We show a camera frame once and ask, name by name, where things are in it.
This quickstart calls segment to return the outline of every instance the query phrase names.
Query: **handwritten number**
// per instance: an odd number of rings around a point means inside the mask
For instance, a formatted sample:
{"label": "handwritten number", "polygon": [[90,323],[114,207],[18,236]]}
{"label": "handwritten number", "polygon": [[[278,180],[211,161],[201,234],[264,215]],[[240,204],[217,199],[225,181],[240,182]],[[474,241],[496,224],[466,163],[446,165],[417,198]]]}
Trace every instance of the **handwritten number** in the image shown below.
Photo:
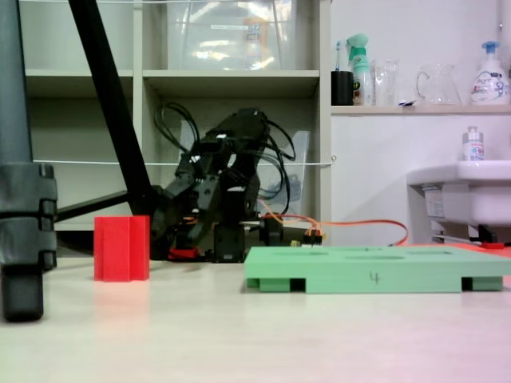
{"label": "handwritten number", "polygon": [[380,276],[378,275],[378,273],[373,274],[372,272],[370,272],[369,273],[369,278],[370,278],[371,281],[373,281],[377,285],[381,281]]}

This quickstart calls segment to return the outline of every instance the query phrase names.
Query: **electrical connector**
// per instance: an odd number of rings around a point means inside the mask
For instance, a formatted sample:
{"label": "electrical connector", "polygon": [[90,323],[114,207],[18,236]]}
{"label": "electrical connector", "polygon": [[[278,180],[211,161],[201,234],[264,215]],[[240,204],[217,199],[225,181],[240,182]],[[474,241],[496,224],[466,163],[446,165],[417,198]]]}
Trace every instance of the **electrical connector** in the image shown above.
{"label": "electrical connector", "polygon": [[302,247],[317,247],[323,243],[323,235],[319,230],[312,230],[311,233],[303,236]]}

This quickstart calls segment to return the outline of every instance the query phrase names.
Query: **black cup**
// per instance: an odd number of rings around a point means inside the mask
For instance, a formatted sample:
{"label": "black cup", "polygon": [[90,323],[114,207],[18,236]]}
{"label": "black cup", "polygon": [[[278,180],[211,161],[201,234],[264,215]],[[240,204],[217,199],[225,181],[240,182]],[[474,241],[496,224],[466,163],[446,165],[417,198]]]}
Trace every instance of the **black cup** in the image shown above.
{"label": "black cup", "polygon": [[353,105],[353,73],[332,72],[332,105]]}

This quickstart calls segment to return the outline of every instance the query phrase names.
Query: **toothbrush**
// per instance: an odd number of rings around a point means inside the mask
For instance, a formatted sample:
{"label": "toothbrush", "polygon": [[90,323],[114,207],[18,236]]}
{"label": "toothbrush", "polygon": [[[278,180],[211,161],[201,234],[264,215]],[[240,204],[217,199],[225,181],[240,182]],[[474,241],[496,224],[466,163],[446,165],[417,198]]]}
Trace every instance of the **toothbrush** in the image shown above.
{"label": "toothbrush", "polygon": [[335,62],[335,72],[341,70],[341,41],[337,41],[335,44],[335,50],[337,51],[337,59]]}

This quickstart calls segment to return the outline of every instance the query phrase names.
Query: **orange wire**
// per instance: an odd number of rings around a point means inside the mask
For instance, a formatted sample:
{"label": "orange wire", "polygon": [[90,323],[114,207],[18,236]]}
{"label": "orange wire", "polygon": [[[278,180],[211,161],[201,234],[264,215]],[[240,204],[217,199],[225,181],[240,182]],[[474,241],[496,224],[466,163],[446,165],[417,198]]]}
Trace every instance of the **orange wire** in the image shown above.
{"label": "orange wire", "polygon": [[285,218],[285,217],[298,218],[298,220],[307,221],[311,224],[311,227],[309,229],[307,229],[306,235],[310,235],[311,231],[313,229],[316,229],[317,231],[319,231],[320,235],[323,235],[323,233],[321,232],[321,225],[342,227],[342,226],[374,225],[374,224],[379,224],[379,223],[395,225],[395,226],[399,226],[399,227],[405,229],[405,236],[402,239],[400,239],[399,241],[397,241],[396,243],[393,243],[393,246],[401,246],[401,245],[405,244],[406,241],[408,240],[409,235],[410,235],[408,232],[408,227],[406,227],[406,225],[404,223],[401,223],[399,221],[394,221],[392,219],[367,219],[367,220],[363,220],[363,221],[351,221],[351,222],[318,222],[315,219],[312,219],[311,217],[306,217],[305,215],[276,214],[262,199],[260,199],[259,201],[264,206],[264,208],[268,211],[268,215],[264,215],[263,217],[261,217],[261,219],[273,218],[277,222],[280,222],[281,224],[285,224],[285,221],[283,221],[281,219],[281,218]]}
{"label": "orange wire", "polygon": [[[261,202],[261,204],[264,206],[264,208],[268,212],[268,214],[267,215],[263,215],[261,217],[261,219],[273,218],[275,221],[277,221],[277,222],[279,222],[279,223],[281,223],[283,225],[285,223],[307,221],[307,222],[309,222],[311,224],[311,228],[309,230],[311,230],[312,228],[315,228],[316,230],[319,231],[319,233],[321,233],[321,225],[315,219],[312,219],[311,217],[306,217],[305,215],[298,215],[298,214],[276,214],[276,213],[273,212],[273,210],[262,199],[260,199],[259,201]],[[297,218],[297,219],[295,219],[293,221],[284,221],[281,218]]]}
{"label": "orange wire", "polygon": [[368,219],[364,221],[353,221],[353,222],[320,222],[319,224],[325,226],[360,226],[360,225],[372,225],[376,223],[386,223],[390,225],[399,226],[405,229],[405,236],[393,244],[393,246],[401,246],[408,240],[409,232],[408,227],[404,223],[399,221],[393,221],[392,219]]}

